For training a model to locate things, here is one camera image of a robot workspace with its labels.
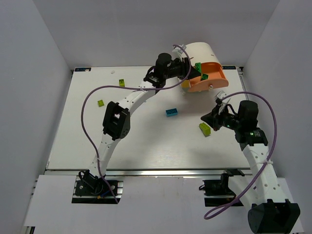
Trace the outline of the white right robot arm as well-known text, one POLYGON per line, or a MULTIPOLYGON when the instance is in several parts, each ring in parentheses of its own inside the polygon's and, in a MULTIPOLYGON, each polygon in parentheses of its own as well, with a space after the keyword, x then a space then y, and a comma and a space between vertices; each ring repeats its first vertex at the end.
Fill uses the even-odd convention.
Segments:
POLYGON ((222 173, 220 182, 210 185, 211 192, 232 194, 248 210, 248 224, 254 234, 289 234, 300 215, 299 205, 283 192, 269 156, 265 133, 258 127, 258 105, 249 100, 231 114, 231 105, 216 101, 212 111, 201 117, 215 131, 231 129, 248 161, 253 177, 246 178, 239 169, 222 173))

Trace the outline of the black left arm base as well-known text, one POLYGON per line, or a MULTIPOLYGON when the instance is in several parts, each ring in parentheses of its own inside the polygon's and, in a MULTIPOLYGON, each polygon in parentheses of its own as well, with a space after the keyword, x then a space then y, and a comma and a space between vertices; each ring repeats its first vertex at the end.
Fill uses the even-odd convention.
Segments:
POLYGON ((118 204, 122 192, 122 181, 107 181, 115 195, 110 191, 107 183, 98 176, 93 176, 89 170, 80 171, 76 180, 72 203, 73 204, 118 204))

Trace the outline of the small dark green lego brick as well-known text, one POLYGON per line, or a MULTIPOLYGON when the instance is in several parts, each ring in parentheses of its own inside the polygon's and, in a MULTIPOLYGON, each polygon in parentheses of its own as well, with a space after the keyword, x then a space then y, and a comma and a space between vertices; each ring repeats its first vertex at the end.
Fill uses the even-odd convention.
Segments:
POLYGON ((208 74, 202 73, 202 74, 201 74, 201 78, 200 78, 200 80, 201 80, 201 81, 202 81, 202 80, 207 80, 207 79, 208 79, 208 77, 209 77, 209 75, 208 75, 208 74))

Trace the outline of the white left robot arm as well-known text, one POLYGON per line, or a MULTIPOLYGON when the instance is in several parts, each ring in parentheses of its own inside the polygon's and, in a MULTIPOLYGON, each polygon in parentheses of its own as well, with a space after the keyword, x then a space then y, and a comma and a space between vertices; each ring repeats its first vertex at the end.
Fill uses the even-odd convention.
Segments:
POLYGON ((115 147, 130 131, 130 119, 134 111, 149 98, 155 96, 160 90, 171 89, 180 84, 177 83, 166 88, 166 80, 179 78, 181 81, 185 81, 200 75, 200 72, 191 65, 188 54, 185 54, 185 56, 184 58, 172 59, 170 54, 159 54, 155 66, 148 70, 142 83, 137 88, 124 87, 124 89, 132 92, 118 102, 111 101, 107 104, 102 123, 102 140, 98 147, 91 140, 85 129, 83 115, 86 102, 95 91, 103 88, 118 88, 118 86, 101 86, 87 95, 82 106, 80 121, 86 137, 96 152, 92 163, 88 167, 92 175, 101 177, 106 174, 107 166, 115 147))

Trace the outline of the orange drawer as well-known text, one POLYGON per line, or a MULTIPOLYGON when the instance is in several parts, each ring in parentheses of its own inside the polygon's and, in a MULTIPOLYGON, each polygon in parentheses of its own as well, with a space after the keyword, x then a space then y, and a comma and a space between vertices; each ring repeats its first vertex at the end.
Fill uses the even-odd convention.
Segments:
POLYGON ((200 80, 201 77, 196 77, 190 80, 190 88, 188 92, 201 92, 211 90, 209 85, 213 85, 213 89, 224 88, 229 86, 229 82, 223 72, 222 66, 217 62, 201 63, 202 73, 208 74, 207 80, 200 80))

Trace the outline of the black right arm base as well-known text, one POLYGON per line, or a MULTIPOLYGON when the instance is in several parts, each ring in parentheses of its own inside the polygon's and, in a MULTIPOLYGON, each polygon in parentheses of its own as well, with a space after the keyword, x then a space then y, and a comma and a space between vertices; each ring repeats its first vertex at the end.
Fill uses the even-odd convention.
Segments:
POLYGON ((199 190, 204 192, 205 207, 217 207, 230 203, 236 198, 236 194, 230 190, 229 178, 233 176, 245 176, 239 169, 225 170, 220 179, 204 180, 199 190))

